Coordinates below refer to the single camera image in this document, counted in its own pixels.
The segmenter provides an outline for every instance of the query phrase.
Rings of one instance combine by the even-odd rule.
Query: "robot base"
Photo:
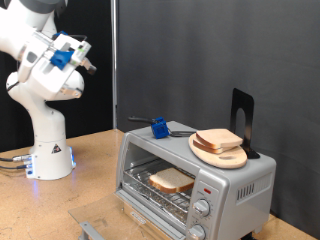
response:
[[[25,162],[30,165],[26,169],[27,178],[55,180],[69,175],[76,166],[66,139],[50,143],[36,141],[30,154],[31,162]]]

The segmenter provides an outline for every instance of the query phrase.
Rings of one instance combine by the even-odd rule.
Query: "black plate stand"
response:
[[[241,146],[243,150],[246,152],[248,159],[258,159],[260,158],[260,155],[250,148],[254,108],[253,97],[240,91],[237,88],[234,88],[232,95],[232,107],[230,118],[230,131],[233,133],[236,133],[237,112],[239,108],[242,108],[245,114],[245,131],[243,144]]]

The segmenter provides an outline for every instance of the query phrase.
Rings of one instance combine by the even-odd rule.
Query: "black curtain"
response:
[[[320,238],[319,13],[315,0],[120,0],[118,128],[146,126],[131,115],[229,128],[232,90],[247,92],[252,147],[277,161],[271,209]]]
[[[112,129],[112,38],[111,6],[108,1],[69,1],[68,7],[55,20],[58,32],[86,35],[92,48],[87,55],[97,67],[95,75],[77,68],[85,81],[80,99],[48,102],[66,119],[67,138]],[[29,114],[6,92],[6,80],[16,71],[16,62],[0,52],[0,152],[33,145],[33,129]]]

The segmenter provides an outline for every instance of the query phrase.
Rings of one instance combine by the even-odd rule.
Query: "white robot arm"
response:
[[[53,11],[64,1],[12,0],[7,10],[0,8],[0,51],[20,62],[18,72],[7,80],[7,91],[29,112],[35,135],[25,161],[28,178],[53,180],[72,171],[64,116],[45,102],[79,98],[84,81],[75,69],[96,70],[85,57],[91,48],[86,41],[65,33],[48,37],[56,31]]]

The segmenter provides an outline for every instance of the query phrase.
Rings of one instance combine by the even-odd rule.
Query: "red indicator light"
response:
[[[204,191],[206,192],[206,193],[208,193],[208,194],[211,194],[211,191],[210,190],[208,190],[208,189],[204,189]]]

